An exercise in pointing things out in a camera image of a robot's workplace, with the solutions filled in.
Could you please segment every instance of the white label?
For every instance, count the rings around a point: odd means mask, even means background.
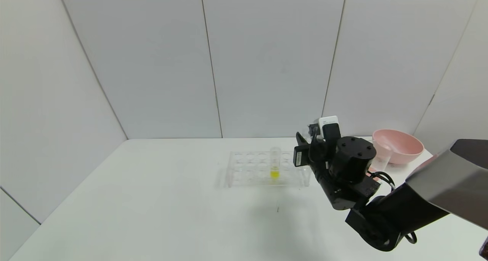
[[[297,166],[300,166],[302,165],[302,153],[299,152],[297,153],[297,162],[296,162]]]

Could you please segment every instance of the clear plastic cup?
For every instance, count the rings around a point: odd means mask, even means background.
[[[392,158],[393,150],[389,146],[380,144],[375,140],[373,140],[373,146],[376,148],[376,156],[371,162],[370,171],[382,172],[387,168],[388,162]]]

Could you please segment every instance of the white table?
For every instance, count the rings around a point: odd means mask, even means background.
[[[385,253],[306,188],[225,188],[230,151],[293,150],[294,138],[124,142],[49,216],[11,261],[481,260],[487,232],[449,215]],[[421,162],[389,168],[397,184]],[[380,193],[389,192],[383,185]]]

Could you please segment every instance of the yellow liquid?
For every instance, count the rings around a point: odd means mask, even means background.
[[[279,169],[277,167],[272,167],[270,172],[271,179],[279,178]]]

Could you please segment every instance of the black cable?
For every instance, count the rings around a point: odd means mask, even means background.
[[[369,175],[371,175],[372,178],[380,178],[382,179],[383,181],[385,181],[389,186],[392,187],[392,191],[395,190],[396,188],[396,185],[395,185],[395,182],[393,181],[392,177],[389,176],[387,173],[385,172],[370,172],[370,171],[367,171],[369,173]]]
[[[313,156],[313,151],[315,150],[315,147],[319,144],[319,141],[317,140],[317,133],[319,132],[319,129],[317,127],[314,127],[312,129],[312,141],[310,141],[310,147],[308,148],[308,160],[311,162],[315,162]]]
[[[408,235],[405,235],[405,238],[410,242],[411,244],[415,244],[417,242],[417,235],[415,235],[415,232],[410,233],[411,237]]]
[[[377,176],[384,176],[385,178],[388,179],[388,181],[391,184],[393,184],[394,186],[396,186],[395,185],[395,182],[393,181],[393,178],[391,176],[389,176],[386,172],[375,172],[375,175],[377,175]]]

